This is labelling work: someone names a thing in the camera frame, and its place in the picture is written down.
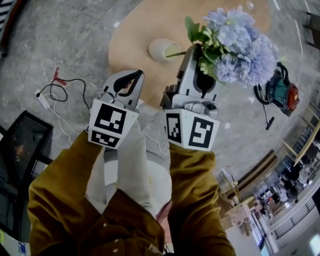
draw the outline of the black cable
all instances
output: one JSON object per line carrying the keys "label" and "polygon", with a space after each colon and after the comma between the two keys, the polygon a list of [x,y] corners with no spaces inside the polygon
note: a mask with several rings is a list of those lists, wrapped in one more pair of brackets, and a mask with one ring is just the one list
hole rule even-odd
{"label": "black cable", "polygon": [[[75,79],[71,79],[71,80],[64,80],[64,79],[60,79],[60,78],[59,79],[58,78],[54,79],[50,84],[48,84],[45,87],[43,87],[42,90],[36,94],[36,96],[39,97],[40,94],[43,92],[43,90],[45,88],[50,87],[50,97],[51,97],[52,100],[57,101],[57,102],[66,102],[67,99],[68,99],[68,94],[67,94],[66,90],[61,85],[55,84],[54,83],[55,81],[64,81],[64,82],[81,81],[81,82],[83,82],[84,87],[83,87],[82,99],[83,99],[83,102],[84,102],[85,106],[88,108],[88,110],[90,110],[90,107],[89,107],[89,105],[88,105],[88,103],[87,103],[87,101],[85,99],[85,93],[86,93],[87,85],[86,85],[86,82],[83,81],[80,78],[75,78]],[[63,92],[65,94],[65,99],[58,99],[58,98],[53,98],[52,97],[52,87],[53,86],[59,87],[59,88],[61,88],[63,90]]]}

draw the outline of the white cable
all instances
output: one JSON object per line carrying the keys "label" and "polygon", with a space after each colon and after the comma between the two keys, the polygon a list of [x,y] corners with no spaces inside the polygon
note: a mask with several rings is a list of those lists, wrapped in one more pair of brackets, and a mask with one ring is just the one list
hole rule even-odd
{"label": "white cable", "polygon": [[[160,142],[159,142],[158,140],[150,137],[148,134],[146,134],[146,133],[144,133],[144,132],[143,132],[143,134],[144,134],[145,136],[147,136],[149,139],[151,139],[151,140],[153,140],[154,142],[158,143],[158,148],[159,148],[159,150],[160,150],[160,152],[161,152],[162,154],[167,155],[167,156],[170,155],[170,153],[165,153],[165,152],[163,152],[163,151],[161,150]],[[167,145],[169,145],[169,143],[166,143],[166,144],[164,145],[163,149],[166,150],[166,151],[169,151],[169,149],[166,148]]]}
{"label": "white cable", "polygon": [[[55,93],[53,93],[53,92],[52,92],[52,93],[47,93],[47,94],[45,94],[43,97],[48,96],[48,95],[53,95],[53,96],[55,96],[56,99],[58,99],[58,96],[57,96]],[[64,122],[70,127],[70,129],[71,129],[73,132],[75,132],[76,134],[79,134],[79,132],[76,131],[75,129],[73,129],[73,127],[72,127],[66,120],[64,120],[60,115],[58,115],[58,113],[57,113],[57,111],[56,111],[56,103],[57,103],[57,101],[55,100],[55,101],[54,101],[54,104],[53,104],[53,109],[50,107],[50,110],[59,118],[59,124],[60,124],[61,131],[62,131],[65,135],[68,136],[70,145],[72,145],[70,134],[67,133],[67,132],[64,130],[64,128],[62,127],[62,122],[61,122],[61,120],[64,121]]]}

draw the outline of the railing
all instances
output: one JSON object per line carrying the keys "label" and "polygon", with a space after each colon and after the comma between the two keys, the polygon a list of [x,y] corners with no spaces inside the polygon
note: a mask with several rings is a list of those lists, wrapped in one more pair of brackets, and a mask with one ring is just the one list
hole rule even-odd
{"label": "railing", "polygon": [[311,198],[294,216],[284,222],[280,227],[274,230],[276,235],[276,239],[278,240],[280,237],[284,236],[287,232],[293,229],[300,221],[306,217],[311,210],[315,207],[315,202]]}

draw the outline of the round wooden table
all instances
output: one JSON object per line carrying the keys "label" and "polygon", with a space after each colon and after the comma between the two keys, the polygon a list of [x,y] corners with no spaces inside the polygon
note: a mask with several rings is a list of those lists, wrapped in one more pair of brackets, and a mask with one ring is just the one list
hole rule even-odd
{"label": "round wooden table", "polygon": [[140,98],[148,105],[160,109],[166,86],[177,82],[177,73],[183,59],[159,62],[148,53],[150,42],[155,39],[170,39],[178,42],[182,51],[191,43],[185,28],[185,17],[191,16],[195,23],[205,25],[203,16],[218,7],[224,9],[243,6],[243,10],[255,18],[255,25],[267,32],[270,25],[268,0],[250,0],[253,9],[248,9],[245,0],[143,0],[118,26],[109,45],[108,58],[112,73],[126,69],[140,69],[145,81]]}

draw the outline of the marble floor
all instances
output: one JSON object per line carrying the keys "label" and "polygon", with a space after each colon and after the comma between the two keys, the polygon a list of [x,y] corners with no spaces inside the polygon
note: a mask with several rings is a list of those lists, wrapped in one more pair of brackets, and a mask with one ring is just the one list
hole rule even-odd
{"label": "marble floor", "polygon": [[[58,68],[61,79],[80,78],[86,82],[85,98],[90,104],[109,75],[108,46],[111,36],[122,20],[141,0],[28,0],[11,35],[8,56],[0,59],[0,124],[9,128],[24,110],[54,126],[51,157],[54,159],[70,146],[60,129],[57,117],[43,110],[35,91],[49,84]],[[270,106],[275,117],[272,128],[265,131],[262,106],[250,103],[251,90],[226,89],[228,98],[220,101],[222,124],[213,145],[217,169],[230,168],[235,179],[247,173],[270,149],[277,150],[280,138],[300,121],[308,106],[317,81],[320,81],[320,50],[306,44],[308,31],[303,29],[308,16],[320,15],[318,0],[269,0],[271,25],[268,36],[277,44],[289,78],[299,88],[300,103],[290,118]],[[75,130],[88,125],[89,111],[83,103],[83,84],[70,82],[65,87],[68,101],[56,104],[56,111]],[[145,133],[166,143],[164,116],[145,104],[139,107],[141,126]],[[76,138],[68,127],[71,139]],[[147,149],[169,161],[156,142],[146,139]]]}

